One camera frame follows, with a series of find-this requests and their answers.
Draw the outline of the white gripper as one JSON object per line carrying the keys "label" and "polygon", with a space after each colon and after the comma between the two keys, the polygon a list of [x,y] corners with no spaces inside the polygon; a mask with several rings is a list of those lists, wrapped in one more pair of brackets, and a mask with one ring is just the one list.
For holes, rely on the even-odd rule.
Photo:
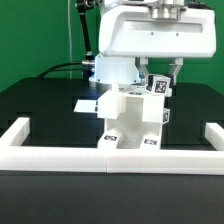
{"label": "white gripper", "polygon": [[177,83],[182,58],[209,58],[216,51],[215,13],[186,9],[180,19],[153,19],[147,6],[120,5],[101,19],[99,51],[104,56],[137,57],[142,85],[147,85],[148,58],[175,58],[170,64],[170,86]]}

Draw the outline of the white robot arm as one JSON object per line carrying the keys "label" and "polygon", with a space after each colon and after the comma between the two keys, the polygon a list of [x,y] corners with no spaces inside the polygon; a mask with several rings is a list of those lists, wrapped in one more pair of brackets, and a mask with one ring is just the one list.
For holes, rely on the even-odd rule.
{"label": "white robot arm", "polygon": [[143,81],[150,58],[173,60],[177,79],[185,58],[216,52],[215,12],[185,0],[97,0],[101,21],[99,54],[90,82],[95,85]]}

